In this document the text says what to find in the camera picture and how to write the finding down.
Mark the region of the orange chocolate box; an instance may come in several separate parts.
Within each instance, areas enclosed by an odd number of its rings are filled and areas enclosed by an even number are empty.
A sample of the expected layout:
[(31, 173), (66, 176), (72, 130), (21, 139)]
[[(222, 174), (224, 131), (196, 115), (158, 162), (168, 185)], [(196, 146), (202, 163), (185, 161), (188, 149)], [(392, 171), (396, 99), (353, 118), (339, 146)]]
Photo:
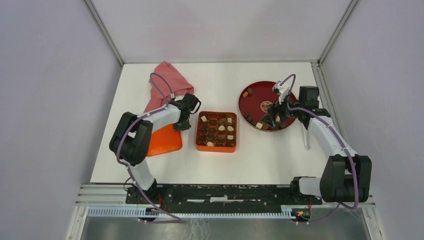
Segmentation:
[[(206, 122), (202, 121), (202, 116), (207, 118)], [(227, 118), (232, 118), (232, 123), (228, 123)], [(196, 149), (200, 152), (234, 153), (237, 148), (237, 120), (234, 112), (201, 111), (198, 114), (194, 137)], [(225, 130), (218, 130), (220, 126), (225, 126)], [(228, 131), (228, 126), (232, 126), (234, 131)], [(233, 135), (234, 138), (228, 139), (228, 135)], [(207, 146), (207, 142), (213, 142), (214, 146)]]

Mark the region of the silver white-handled tongs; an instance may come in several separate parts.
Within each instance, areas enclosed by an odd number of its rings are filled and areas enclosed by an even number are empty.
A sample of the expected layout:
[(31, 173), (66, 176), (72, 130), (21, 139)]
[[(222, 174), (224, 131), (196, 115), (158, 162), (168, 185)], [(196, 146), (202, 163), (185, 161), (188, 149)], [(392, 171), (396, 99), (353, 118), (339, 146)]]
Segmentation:
[(305, 128), (303, 123), (299, 123), (300, 125), (300, 130), (301, 130), (301, 136), (302, 136), (302, 142), (303, 142), (303, 146), (304, 149), (306, 151), (308, 151), (311, 148), (311, 144), (310, 144), (310, 133), (309, 131)]

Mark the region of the orange box lid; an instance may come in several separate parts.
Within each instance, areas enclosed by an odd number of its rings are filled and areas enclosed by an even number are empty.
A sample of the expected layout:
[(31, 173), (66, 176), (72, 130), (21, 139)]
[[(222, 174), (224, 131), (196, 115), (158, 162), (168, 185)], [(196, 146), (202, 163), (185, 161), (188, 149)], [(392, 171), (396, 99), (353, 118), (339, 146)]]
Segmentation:
[(175, 131), (173, 124), (166, 125), (152, 133), (148, 157), (179, 151), (183, 147), (180, 131)]

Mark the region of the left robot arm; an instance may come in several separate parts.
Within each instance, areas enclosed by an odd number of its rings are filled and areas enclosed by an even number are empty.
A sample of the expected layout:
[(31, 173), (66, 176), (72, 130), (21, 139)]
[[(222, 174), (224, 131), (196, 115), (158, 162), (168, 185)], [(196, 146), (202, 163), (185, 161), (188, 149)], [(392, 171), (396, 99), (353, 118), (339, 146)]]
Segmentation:
[(121, 116), (110, 139), (109, 150), (114, 153), (117, 162), (125, 166), (139, 189), (137, 196), (145, 204), (151, 204), (157, 198), (157, 190), (152, 187), (156, 179), (146, 160), (152, 134), (169, 125), (177, 132), (190, 129), (191, 115), (197, 113), (201, 105), (194, 94), (186, 93), (181, 99), (173, 98), (141, 115), (125, 112)]

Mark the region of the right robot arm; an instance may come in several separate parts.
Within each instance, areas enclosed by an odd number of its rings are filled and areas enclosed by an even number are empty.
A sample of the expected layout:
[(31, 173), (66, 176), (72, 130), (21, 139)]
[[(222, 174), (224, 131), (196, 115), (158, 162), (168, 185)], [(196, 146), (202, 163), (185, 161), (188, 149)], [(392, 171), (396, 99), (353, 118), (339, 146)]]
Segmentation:
[(299, 120), (302, 139), (306, 150), (310, 148), (313, 136), (327, 163), (320, 178), (299, 177), (297, 185), (289, 189), (289, 199), (295, 204), (302, 204), (309, 196), (321, 198), (327, 203), (339, 203), (349, 208), (349, 203), (356, 208), (369, 198), (372, 161), (366, 155), (359, 155), (348, 146), (337, 131), (330, 113), (319, 105), (319, 88), (301, 86), (297, 100), (291, 98), (290, 87), (275, 84), (272, 90), (278, 94), (278, 100), (268, 107), (267, 114), (261, 119), (274, 127), (277, 118)]

